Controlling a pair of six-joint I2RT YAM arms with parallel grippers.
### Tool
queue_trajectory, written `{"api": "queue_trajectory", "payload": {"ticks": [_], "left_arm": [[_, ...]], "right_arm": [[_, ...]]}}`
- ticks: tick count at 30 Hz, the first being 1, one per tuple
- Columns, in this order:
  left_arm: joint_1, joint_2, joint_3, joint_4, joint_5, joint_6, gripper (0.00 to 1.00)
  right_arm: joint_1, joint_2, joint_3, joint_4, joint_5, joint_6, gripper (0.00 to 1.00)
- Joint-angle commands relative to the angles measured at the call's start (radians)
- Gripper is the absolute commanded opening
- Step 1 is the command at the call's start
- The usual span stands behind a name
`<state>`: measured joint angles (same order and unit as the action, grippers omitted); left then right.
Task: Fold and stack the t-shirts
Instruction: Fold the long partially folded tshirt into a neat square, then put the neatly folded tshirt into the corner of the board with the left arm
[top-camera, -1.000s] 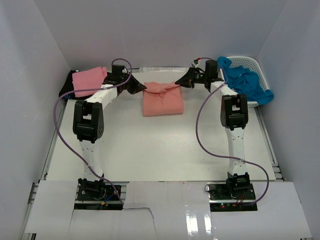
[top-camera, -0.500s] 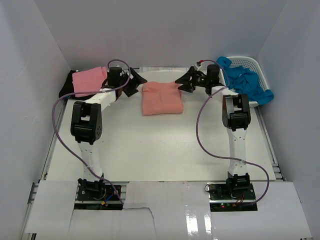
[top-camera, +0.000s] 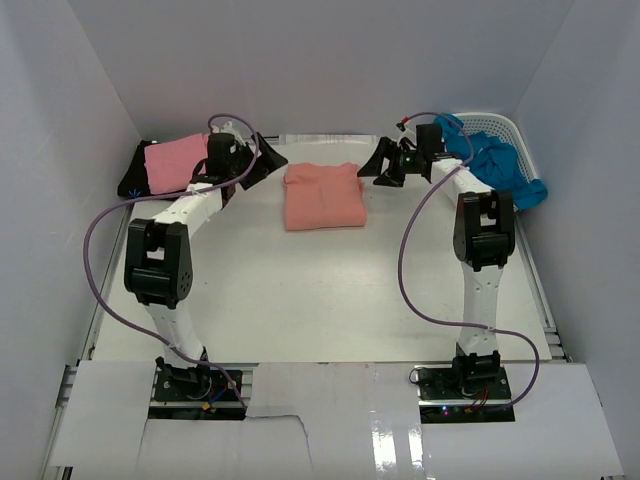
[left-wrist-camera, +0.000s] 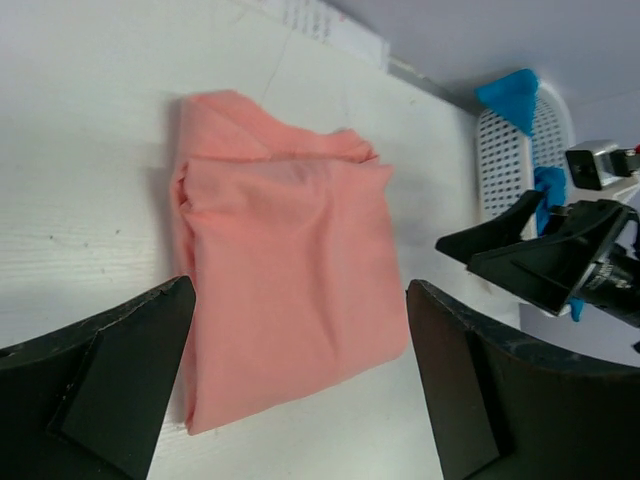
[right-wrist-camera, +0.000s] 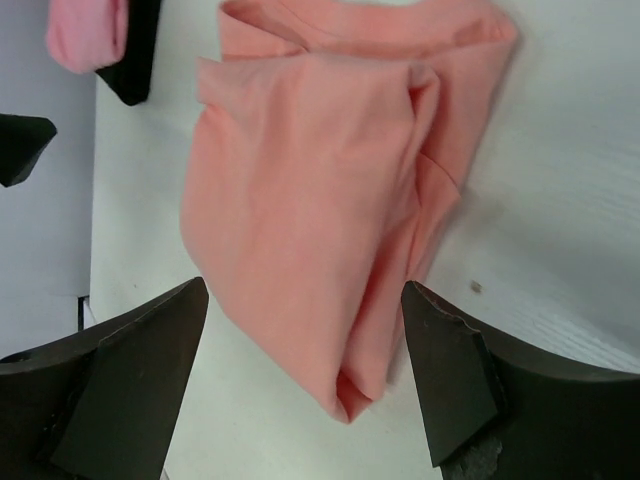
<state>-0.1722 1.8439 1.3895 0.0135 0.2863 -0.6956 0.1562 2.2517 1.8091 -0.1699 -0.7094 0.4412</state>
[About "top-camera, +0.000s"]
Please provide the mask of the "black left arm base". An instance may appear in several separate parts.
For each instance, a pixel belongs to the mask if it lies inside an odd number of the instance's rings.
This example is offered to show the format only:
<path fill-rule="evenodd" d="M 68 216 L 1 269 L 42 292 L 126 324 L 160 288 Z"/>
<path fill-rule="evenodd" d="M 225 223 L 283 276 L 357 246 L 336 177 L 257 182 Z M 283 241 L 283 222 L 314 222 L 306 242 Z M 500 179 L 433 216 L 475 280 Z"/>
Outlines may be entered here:
<path fill-rule="evenodd" d="M 246 371 L 229 369 L 225 376 L 218 369 L 201 365 L 178 368 L 162 357 L 156 370 L 148 418 L 152 420 L 242 421 L 245 408 L 235 389 L 249 398 L 245 388 Z"/>

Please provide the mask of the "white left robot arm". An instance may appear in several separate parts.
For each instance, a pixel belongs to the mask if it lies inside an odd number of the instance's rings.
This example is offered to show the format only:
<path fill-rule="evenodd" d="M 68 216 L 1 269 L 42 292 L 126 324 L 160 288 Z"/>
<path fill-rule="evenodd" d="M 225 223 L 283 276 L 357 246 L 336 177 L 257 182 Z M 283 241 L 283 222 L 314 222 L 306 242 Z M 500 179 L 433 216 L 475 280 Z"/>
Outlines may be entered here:
<path fill-rule="evenodd" d="M 176 384 L 191 399 L 209 392 L 212 377 L 198 366 L 207 352 L 184 305 L 194 280 L 190 240 L 222 210 L 233 179 L 240 177 L 240 187 L 248 190 L 288 164 L 261 134 L 251 139 L 255 149 L 229 124 L 212 131 L 183 195 L 155 216 L 136 218 L 128 226 L 124 286 L 168 341 L 163 363 L 181 369 Z"/>

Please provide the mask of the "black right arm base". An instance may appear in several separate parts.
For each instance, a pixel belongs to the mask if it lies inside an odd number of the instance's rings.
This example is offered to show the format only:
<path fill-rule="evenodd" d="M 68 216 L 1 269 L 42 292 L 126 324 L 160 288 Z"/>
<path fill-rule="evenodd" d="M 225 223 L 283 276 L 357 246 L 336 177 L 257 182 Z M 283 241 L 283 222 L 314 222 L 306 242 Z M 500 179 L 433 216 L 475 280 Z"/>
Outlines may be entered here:
<path fill-rule="evenodd" d="M 417 388 L 423 425 L 512 423 L 511 389 L 503 367 L 493 380 L 479 386 L 459 387 L 451 368 L 416 366 L 408 375 Z"/>

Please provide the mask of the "salmon pink t-shirt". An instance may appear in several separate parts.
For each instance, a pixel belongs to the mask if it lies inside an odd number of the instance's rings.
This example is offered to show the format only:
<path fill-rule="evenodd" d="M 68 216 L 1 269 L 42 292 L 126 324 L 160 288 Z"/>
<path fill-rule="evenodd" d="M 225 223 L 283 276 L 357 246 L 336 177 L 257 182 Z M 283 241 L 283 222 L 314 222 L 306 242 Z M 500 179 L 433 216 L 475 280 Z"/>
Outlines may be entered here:
<path fill-rule="evenodd" d="M 283 178 L 284 225 L 289 232 L 358 228 L 367 223 L 364 183 L 354 163 L 291 164 Z"/>

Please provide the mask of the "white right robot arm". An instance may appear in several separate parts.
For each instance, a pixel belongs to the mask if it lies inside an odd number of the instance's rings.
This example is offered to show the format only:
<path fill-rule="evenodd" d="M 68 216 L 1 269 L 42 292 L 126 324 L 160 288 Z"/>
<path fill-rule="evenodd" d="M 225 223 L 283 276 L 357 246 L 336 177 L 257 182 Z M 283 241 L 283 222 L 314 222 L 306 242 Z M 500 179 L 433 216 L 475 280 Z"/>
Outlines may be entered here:
<path fill-rule="evenodd" d="M 396 127 L 399 138 L 381 138 L 358 175 L 372 177 L 377 186 L 400 188 L 408 174 L 418 174 L 454 203 L 453 249 L 463 272 L 463 326 L 451 374 L 443 381 L 459 396 L 472 399 L 500 371 L 495 328 L 500 280 L 515 249 L 512 197 L 492 189 L 445 151 L 441 125 L 411 129 L 403 120 Z"/>

